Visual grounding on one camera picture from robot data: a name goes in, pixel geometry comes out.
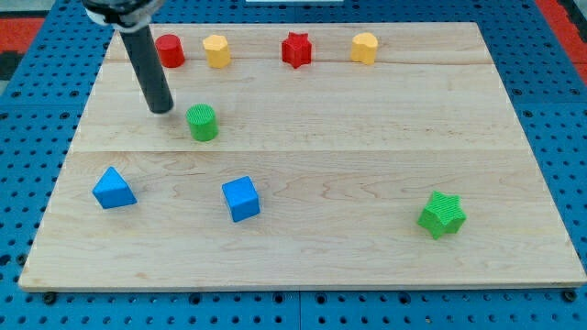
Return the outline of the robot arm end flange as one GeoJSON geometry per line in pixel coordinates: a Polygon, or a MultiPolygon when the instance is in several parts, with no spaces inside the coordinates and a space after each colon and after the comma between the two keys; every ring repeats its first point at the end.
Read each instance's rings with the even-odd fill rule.
{"type": "Polygon", "coordinates": [[[146,27],[164,4],[165,0],[82,0],[92,21],[123,33],[146,27]]]}

